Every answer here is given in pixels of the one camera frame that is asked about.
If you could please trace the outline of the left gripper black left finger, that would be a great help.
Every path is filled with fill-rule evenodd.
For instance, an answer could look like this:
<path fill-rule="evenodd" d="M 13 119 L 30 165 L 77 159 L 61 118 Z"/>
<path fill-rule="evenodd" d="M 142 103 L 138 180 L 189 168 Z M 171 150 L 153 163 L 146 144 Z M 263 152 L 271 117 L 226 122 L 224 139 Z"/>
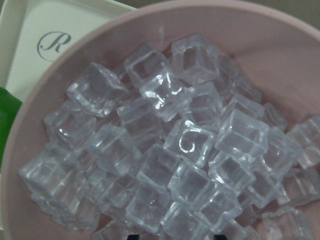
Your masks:
<path fill-rule="evenodd" d="M 139 240 L 140 239 L 140 235 L 139 234 L 130 234 L 127 237 L 127 240 Z"/>

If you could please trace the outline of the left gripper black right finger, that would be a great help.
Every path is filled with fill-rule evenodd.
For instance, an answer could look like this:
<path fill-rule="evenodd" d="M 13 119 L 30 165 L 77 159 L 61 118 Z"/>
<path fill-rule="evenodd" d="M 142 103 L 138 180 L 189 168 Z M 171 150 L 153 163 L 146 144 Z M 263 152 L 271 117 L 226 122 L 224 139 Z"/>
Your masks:
<path fill-rule="evenodd" d="M 214 235 L 214 240 L 227 240 L 226 236 L 223 234 L 216 234 Z"/>

